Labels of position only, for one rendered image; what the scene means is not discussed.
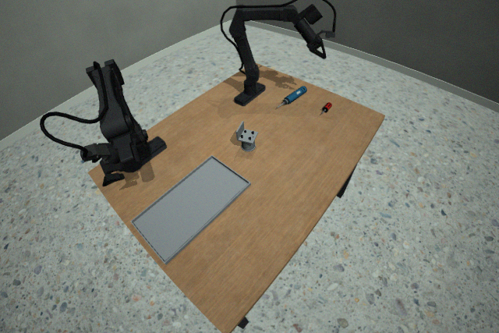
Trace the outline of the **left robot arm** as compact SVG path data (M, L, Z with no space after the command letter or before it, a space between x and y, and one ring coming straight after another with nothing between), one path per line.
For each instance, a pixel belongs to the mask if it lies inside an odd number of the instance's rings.
M307 21L305 21L304 17ZM294 5L281 7L237 8L232 19L232 23L229 27L229 33L232 35L232 38L234 38L234 41L239 49L239 53L241 55L245 69L246 80L244 80L244 91L234 97L234 100L241 104L245 104L248 100L250 100L265 88L265 85L257 82L259 80L259 68L253 59L253 54L247 40L245 21L278 20L283 22L292 22L298 32L302 34L310 27L309 24L313 25L321 18L322 16L314 4L311 4L299 14ZM244 22L242 24L243 20Z

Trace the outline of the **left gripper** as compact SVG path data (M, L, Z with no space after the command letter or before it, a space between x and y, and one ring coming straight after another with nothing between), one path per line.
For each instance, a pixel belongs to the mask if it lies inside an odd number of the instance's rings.
M328 31L328 32L326 32L326 31ZM320 34L322 34L322 33L330 33L330 34L332 34L333 31L322 30L320 33L315 34L315 32L313 31L313 29L311 27L309 27L307 30L305 30L303 32L303 34L301 34L301 36L306 41L306 43L307 43L306 46L308 47L308 49L310 50L310 52L314 53L315 55L318 55L322 59L326 59L326 54L325 54L325 50L324 50L324 44L323 44L323 41L322 41L322 39L320 37ZM320 51L317 50L319 47L322 47L323 53L321 53Z

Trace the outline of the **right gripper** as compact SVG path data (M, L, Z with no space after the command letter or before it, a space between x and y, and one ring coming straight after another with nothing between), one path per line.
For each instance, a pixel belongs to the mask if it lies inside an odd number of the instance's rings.
M108 147L109 145L109 147ZM105 144L91 144L91 145L86 145L84 148L88 149L87 157L93 157L97 155L97 159L92 160L92 163L95 163L97 161L100 161L100 165L102 167L102 170L105 174L104 176L104 181L103 181L103 186L107 186L113 182L117 182L119 180L123 180L125 176L123 173L118 174L118 173L113 173L115 171L120 171L124 172L122 170L122 165L121 161L119 160L119 153L116 151L111 143L105 143ZM100 157L104 156L104 157ZM109 157L110 156L110 157ZM113 173L113 174L112 174Z

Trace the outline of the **red screwdriver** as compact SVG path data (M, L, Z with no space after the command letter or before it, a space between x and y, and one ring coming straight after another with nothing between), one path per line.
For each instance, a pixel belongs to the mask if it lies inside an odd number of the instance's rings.
M321 114L323 114L324 112L328 112L328 110L331 108L332 104L330 102L326 103L326 105L322 108L323 109L323 112Z

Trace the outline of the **grey l-shaped metal bracket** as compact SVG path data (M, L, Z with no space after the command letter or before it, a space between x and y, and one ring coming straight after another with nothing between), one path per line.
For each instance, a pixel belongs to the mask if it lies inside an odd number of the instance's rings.
M244 130L246 130L246 133L244 133ZM254 131L254 134L252 134L252 130L244 129L244 121L241 122L239 128L236 130L236 138L238 141L242 141L245 143L251 143L253 144L254 140L257 137L258 132ZM243 138L241 137L243 135ZM249 137L251 137L251 140L249 140Z

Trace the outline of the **dark grey cylinder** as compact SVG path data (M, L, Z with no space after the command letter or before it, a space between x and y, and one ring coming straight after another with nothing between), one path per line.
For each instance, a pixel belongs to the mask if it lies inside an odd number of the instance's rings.
M253 144L251 143L245 143L245 142L242 142L242 145L241 145L242 149L244 151L253 151L256 147L256 144L255 144L255 141L253 142Z

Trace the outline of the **blue electric screwdriver barrel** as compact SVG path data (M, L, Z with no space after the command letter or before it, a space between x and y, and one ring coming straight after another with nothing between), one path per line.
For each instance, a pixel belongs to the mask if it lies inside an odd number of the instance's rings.
M286 105L292 103L295 99L300 97L301 95L305 94L307 92L306 87L302 86L298 90L295 90L292 92L290 95L285 97L281 105Z

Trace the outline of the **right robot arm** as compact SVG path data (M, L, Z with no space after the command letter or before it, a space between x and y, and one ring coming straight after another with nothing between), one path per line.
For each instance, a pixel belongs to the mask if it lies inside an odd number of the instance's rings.
M108 102L107 111L103 119L99 121L101 132L113 148L118 151L122 170L135 172L141 169L142 161L166 143L159 136L156 136L147 144L147 131L141 129L140 124L133 118L123 96L122 85L125 83L117 67L114 59L104 62L104 67L100 68L102 80L95 66L86 68L86 72L97 88L99 115L104 110L104 95L106 102Z

